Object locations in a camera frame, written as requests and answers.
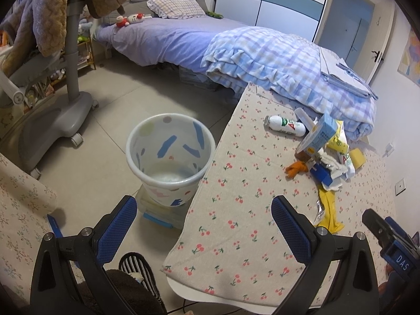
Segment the orange peel piece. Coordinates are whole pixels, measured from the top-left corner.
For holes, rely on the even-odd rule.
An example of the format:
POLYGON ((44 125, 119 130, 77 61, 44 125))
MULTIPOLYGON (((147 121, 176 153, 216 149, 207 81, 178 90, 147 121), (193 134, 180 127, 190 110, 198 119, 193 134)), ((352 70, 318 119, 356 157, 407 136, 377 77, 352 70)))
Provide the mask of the orange peel piece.
POLYGON ((288 179, 294 179, 298 174, 308 173, 309 169, 305 162, 296 161, 285 168, 285 174, 288 179))

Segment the white torn snack wrapper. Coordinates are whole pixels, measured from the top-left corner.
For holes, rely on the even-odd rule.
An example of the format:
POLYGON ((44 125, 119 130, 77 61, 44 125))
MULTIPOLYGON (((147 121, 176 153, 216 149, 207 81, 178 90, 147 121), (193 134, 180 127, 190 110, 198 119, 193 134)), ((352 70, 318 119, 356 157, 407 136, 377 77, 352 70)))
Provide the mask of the white torn snack wrapper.
POLYGON ((347 180, 355 175, 355 166, 352 163, 349 153, 337 153, 337 159, 335 159, 328 153, 322 152, 317 153, 317 158, 322 165, 330 171, 332 180, 340 178, 342 175, 344 175, 347 180))

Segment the torn blue cardboard box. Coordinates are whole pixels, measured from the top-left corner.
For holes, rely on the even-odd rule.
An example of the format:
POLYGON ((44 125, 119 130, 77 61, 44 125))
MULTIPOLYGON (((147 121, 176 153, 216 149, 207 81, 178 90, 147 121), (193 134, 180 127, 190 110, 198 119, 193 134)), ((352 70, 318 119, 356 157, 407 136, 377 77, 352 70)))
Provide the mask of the torn blue cardboard box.
POLYGON ((330 175, 330 170, 321 164, 314 164, 310 169, 310 173, 326 191, 338 191, 342 187, 342 179, 340 177, 333 179, 330 175))

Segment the white wall plug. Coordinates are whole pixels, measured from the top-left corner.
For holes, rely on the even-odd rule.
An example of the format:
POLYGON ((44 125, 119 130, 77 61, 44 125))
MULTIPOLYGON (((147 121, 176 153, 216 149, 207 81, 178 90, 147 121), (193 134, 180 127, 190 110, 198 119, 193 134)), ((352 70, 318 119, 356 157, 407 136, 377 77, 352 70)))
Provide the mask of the white wall plug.
POLYGON ((394 152, 394 145, 391 143, 391 142, 389 142, 388 144, 387 144, 387 146, 385 147, 385 150, 384 150, 384 154, 383 154, 383 156, 386 156, 386 157, 388 157, 390 154, 392 154, 394 152))

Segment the colourful wall map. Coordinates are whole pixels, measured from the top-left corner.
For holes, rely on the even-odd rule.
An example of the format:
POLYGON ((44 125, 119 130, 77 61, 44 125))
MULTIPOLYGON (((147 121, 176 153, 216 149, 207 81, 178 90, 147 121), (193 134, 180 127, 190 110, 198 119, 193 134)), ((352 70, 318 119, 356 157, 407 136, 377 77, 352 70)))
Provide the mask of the colourful wall map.
POLYGON ((420 43, 413 29, 410 30, 398 72, 420 85, 420 43))

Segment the yellow paper tissue pack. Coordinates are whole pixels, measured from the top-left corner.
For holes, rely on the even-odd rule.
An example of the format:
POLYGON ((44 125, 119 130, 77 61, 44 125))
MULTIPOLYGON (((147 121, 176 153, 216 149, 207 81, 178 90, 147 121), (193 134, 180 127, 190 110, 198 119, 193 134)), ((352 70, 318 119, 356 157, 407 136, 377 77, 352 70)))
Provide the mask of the yellow paper tissue pack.
POLYGON ((336 120, 337 130, 333 137, 328 141, 327 147, 336 151, 339 155, 344 156, 348 153, 349 145, 344 130, 344 122, 336 120))

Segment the yellow foil snack wrapper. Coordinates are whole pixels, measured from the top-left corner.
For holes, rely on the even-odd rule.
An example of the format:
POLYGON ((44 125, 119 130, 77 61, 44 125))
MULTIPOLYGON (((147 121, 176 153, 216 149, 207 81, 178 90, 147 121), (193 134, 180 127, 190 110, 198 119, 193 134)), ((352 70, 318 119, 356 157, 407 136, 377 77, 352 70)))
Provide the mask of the yellow foil snack wrapper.
POLYGON ((344 228, 344 225, 337 219, 335 192, 326 191, 321 185, 319 185, 318 197, 321 204, 324 206, 325 212, 317 226, 326 228, 332 234, 339 233, 344 228))

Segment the purple bed sheet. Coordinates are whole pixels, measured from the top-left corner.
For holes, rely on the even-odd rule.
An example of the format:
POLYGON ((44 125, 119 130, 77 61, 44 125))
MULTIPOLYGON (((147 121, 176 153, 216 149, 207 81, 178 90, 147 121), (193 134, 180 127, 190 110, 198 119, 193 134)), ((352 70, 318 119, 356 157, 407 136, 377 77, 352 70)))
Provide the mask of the purple bed sheet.
POLYGON ((95 31, 95 40, 143 67, 171 63, 203 74, 201 60, 214 36, 244 26, 238 21, 209 16, 151 18, 122 28, 102 25, 95 31))

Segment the white patterned trash bin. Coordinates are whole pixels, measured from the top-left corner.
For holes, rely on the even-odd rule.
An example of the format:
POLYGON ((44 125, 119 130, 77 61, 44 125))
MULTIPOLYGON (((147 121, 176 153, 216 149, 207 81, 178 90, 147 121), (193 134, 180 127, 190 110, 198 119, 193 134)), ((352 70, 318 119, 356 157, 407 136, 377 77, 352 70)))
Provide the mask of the white patterned trash bin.
POLYGON ((198 119, 164 113, 147 118, 130 132, 125 155, 148 196, 173 208, 193 198, 215 151, 213 134, 198 119))

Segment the yellow sponge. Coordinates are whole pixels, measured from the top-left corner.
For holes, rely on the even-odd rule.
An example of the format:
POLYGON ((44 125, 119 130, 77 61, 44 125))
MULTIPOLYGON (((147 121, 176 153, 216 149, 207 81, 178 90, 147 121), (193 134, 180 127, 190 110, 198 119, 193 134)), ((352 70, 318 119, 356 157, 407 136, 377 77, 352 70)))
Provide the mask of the yellow sponge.
POLYGON ((350 150, 350 158, 355 170, 361 168, 366 162, 366 158, 359 148, 350 150))

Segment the blue white wardrobe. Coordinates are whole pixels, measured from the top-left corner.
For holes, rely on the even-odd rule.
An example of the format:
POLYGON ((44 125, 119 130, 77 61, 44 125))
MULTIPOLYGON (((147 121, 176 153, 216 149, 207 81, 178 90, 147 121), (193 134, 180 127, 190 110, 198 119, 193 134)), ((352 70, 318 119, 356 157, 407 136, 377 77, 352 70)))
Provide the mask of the blue white wardrobe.
POLYGON ((248 26, 316 41, 327 0, 215 0, 214 11, 248 26))

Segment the brown plush blanket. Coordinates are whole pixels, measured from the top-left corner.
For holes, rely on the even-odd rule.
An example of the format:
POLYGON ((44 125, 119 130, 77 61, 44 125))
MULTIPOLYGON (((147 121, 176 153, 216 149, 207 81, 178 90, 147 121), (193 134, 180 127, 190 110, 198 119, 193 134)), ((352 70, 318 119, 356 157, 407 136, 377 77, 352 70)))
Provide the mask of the brown plush blanket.
MULTIPOLYGON (((69 0, 22 0, 17 8, 1 21, 1 30, 13 40, 11 52, 1 63, 6 77, 16 72, 34 47, 48 57, 62 50, 67 33, 69 0)), ((90 15, 100 19, 122 10, 127 0, 85 0, 90 15)))

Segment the white AD milk bottle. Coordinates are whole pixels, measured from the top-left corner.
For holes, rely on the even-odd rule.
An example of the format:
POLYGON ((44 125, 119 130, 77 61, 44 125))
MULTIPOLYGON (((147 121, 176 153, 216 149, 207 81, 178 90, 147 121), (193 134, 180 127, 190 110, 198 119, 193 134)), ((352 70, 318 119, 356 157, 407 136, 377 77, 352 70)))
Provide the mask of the white AD milk bottle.
POLYGON ((306 128, 303 123, 286 119, 279 115, 266 116, 264 125, 275 132, 282 132, 298 137, 303 137, 306 134, 306 128))

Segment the folded grey striped cloth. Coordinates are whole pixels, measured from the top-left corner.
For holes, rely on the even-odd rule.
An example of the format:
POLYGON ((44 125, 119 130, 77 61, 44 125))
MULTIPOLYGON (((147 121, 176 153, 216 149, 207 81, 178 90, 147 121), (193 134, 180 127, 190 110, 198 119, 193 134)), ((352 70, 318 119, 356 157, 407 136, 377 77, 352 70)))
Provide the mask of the folded grey striped cloth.
POLYGON ((320 72, 328 83, 357 97, 379 99, 369 85, 348 67, 342 58, 338 58, 332 51, 322 47, 319 48, 319 53, 320 72))

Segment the light blue milk carton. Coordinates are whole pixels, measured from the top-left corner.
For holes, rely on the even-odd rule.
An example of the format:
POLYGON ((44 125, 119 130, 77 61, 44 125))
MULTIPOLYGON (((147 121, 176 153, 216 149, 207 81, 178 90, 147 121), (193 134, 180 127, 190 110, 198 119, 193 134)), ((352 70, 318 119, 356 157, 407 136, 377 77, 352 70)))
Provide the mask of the light blue milk carton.
POLYGON ((311 157, 334 137, 338 129, 337 122, 329 114, 323 114, 308 135, 300 142, 296 154, 304 153, 311 157))

